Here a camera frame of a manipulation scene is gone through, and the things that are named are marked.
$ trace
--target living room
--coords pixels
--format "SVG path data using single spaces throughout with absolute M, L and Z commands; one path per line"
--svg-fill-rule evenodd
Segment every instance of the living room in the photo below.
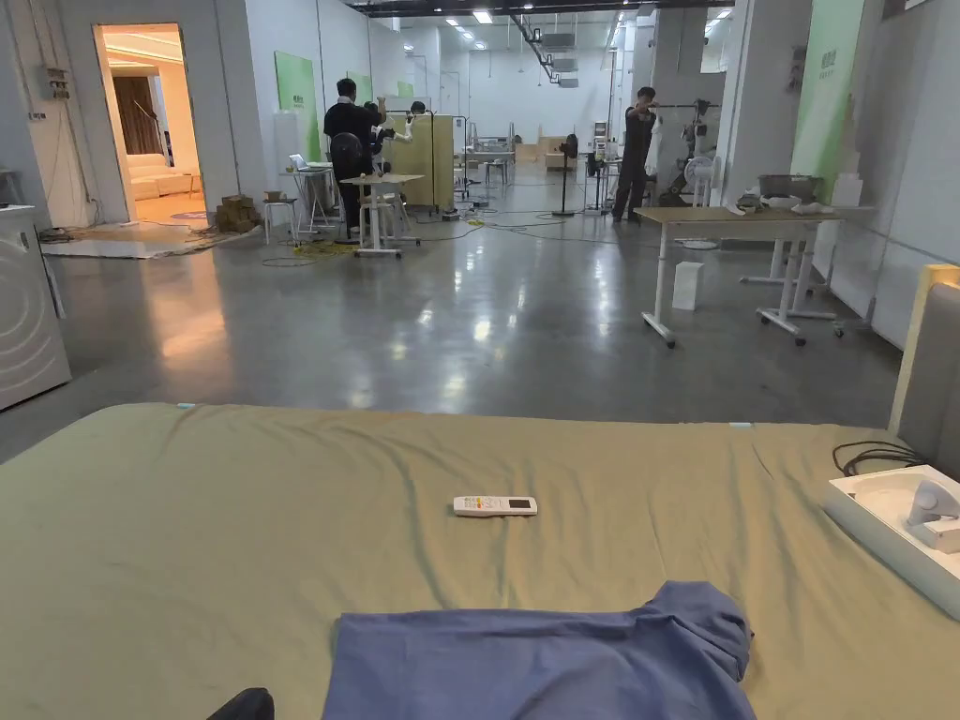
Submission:
M 207 227 L 178 26 L 104 26 L 103 39 L 131 221 Z

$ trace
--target air conditioner remote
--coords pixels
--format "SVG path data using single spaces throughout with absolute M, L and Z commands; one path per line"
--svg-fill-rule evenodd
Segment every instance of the air conditioner remote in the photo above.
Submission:
M 532 497 L 467 495 L 453 498 L 453 512 L 464 517 L 536 515 L 537 501 Z

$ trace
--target mattress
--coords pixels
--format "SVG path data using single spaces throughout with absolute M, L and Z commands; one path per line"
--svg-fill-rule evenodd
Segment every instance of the mattress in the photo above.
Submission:
M 942 714 L 960 624 L 821 510 L 836 426 L 110 408 L 0 468 L 0 707 L 324 707 L 342 612 L 615 612 L 706 580 L 756 633 L 758 717 Z M 460 518 L 455 495 L 533 495 Z

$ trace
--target headboard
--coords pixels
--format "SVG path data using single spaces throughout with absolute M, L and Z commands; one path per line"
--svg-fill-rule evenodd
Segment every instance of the headboard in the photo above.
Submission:
M 890 431 L 960 479 L 960 268 L 921 273 Z

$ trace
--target green sign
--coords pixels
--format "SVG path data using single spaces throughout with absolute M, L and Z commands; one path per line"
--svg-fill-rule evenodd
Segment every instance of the green sign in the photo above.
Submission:
M 371 77 L 362 73 L 355 73 L 352 70 L 347 71 L 347 77 L 357 83 L 357 105 L 372 102 L 373 80 Z
M 825 203 L 839 171 L 864 2 L 813 0 L 791 172 L 823 178 Z
M 274 52 L 276 93 L 281 110 L 296 110 L 305 121 L 303 155 L 319 162 L 320 126 L 317 116 L 317 86 L 313 82 L 313 61 L 280 51 Z

